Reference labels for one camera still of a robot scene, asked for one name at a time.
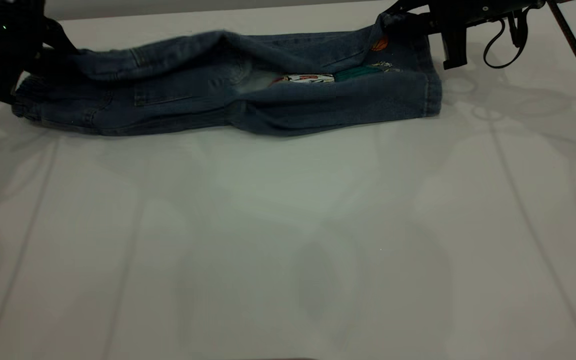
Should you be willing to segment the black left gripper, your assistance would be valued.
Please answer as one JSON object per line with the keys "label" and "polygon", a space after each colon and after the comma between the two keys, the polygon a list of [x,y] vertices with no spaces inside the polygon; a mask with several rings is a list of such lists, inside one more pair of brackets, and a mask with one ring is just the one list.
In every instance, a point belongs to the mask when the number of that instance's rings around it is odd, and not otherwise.
{"label": "black left gripper", "polygon": [[25,61],[45,45],[78,55],[62,25],[45,16],[44,0],[0,0],[0,102],[14,104]]}

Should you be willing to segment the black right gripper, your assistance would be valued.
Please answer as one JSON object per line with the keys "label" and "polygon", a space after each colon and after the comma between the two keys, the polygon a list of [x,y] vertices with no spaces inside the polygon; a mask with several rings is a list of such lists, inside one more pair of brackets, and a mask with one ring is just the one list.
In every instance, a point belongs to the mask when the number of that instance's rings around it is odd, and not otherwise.
{"label": "black right gripper", "polygon": [[398,0],[380,13],[384,31],[397,31],[404,25],[404,13],[427,6],[427,13],[409,21],[423,34],[440,34],[445,70],[467,64],[467,28],[507,17],[518,18],[525,9],[539,9],[539,0]]}

